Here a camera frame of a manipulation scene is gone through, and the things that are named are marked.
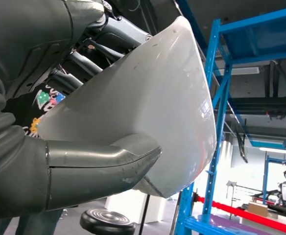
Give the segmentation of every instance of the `cardboard box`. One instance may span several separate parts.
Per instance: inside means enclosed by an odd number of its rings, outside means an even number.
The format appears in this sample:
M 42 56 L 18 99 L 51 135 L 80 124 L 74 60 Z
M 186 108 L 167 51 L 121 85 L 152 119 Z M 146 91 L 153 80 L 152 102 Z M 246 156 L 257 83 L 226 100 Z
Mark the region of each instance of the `cardboard box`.
M 267 217 L 268 215 L 267 205 L 263 205 L 256 202 L 249 202 L 249 205 L 248 206 L 248 211 L 263 217 Z

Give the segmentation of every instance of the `metal pole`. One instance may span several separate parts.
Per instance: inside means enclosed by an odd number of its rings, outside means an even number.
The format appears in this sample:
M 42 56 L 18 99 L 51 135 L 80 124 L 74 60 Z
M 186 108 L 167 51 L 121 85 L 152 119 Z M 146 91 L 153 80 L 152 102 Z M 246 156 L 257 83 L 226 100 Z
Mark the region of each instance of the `metal pole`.
M 265 152 L 264 176 L 263 178 L 263 204 L 266 203 L 269 156 Z
M 141 224 L 140 225 L 139 235 L 142 235 L 142 231 L 143 230 L 145 217 L 146 216 L 147 208 L 149 207 L 149 197 L 150 195 L 148 194 L 146 196 L 146 200 L 145 201 L 144 211 L 143 212 Z
M 174 211 L 173 222 L 171 223 L 171 228 L 169 235 L 173 235 L 174 232 L 174 228 L 176 227 L 177 216 L 178 215 L 178 212 L 179 212 L 179 206 L 180 206 L 180 201 L 181 199 L 181 194 L 182 194 L 182 191 L 179 193 L 179 197 L 178 197 L 178 200 L 177 201 L 176 209 Z

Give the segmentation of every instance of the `black t-shirt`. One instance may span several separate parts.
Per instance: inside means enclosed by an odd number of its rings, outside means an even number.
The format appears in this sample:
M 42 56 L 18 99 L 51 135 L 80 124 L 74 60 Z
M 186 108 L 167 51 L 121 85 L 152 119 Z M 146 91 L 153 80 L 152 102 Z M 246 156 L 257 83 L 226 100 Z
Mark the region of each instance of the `black t-shirt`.
M 13 113 L 16 118 L 14 125 L 22 126 L 27 136 L 38 138 L 37 125 L 41 118 L 64 98 L 63 94 L 43 83 L 32 93 L 8 100 L 3 112 Z

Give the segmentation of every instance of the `ceiling light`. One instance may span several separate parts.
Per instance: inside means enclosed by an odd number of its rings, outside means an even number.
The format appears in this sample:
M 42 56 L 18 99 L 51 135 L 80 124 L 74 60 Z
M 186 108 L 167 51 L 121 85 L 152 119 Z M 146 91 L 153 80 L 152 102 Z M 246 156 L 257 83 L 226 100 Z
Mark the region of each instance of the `ceiling light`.
M 220 75 L 223 75 L 225 70 L 220 69 Z M 232 75 L 244 75 L 244 74 L 258 74 L 260 73 L 259 67 L 246 67 L 246 68 L 233 68 Z
M 267 152 L 272 152 L 272 153 L 284 153 L 284 154 L 286 154 L 286 150 L 285 149 L 263 148 L 263 147 L 260 147 L 260 150 L 267 151 Z

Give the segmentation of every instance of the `blue shelf upright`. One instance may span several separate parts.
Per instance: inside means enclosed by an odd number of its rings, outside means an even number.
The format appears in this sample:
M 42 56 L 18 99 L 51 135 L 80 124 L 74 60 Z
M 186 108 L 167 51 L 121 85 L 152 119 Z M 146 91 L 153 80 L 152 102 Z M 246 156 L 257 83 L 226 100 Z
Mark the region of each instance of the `blue shelf upright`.
M 202 215 L 201 219 L 192 216 L 193 204 L 193 183 L 192 183 L 181 192 L 174 235 L 191 235 L 191 230 L 205 235 L 238 234 L 233 233 L 230 229 L 221 229 L 210 224 L 217 166 L 222 142 L 226 106 L 233 107 L 229 96 L 232 68 L 234 64 L 286 58 L 286 9 L 229 24 L 220 24 L 220 20 L 214 20 L 211 27 L 210 41 L 207 46 L 203 41 L 202 35 L 187 1 L 176 0 L 176 2 L 180 11 L 190 22 L 195 38 L 200 39 L 199 46 L 204 47 L 201 49 L 206 55 L 205 71 L 208 86 L 211 87 L 213 73 L 214 73 L 220 87 L 212 100 L 213 108 L 219 103 L 216 120 L 217 147 L 210 164 L 210 169 L 207 171 L 208 179 Z M 220 38 L 225 42 L 225 45 L 222 45 Z M 214 62 L 217 50 L 220 52 L 226 63 L 223 76 L 220 76 Z M 245 130 L 240 115 L 235 115 L 252 146 L 283 148 L 282 144 L 253 141 Z

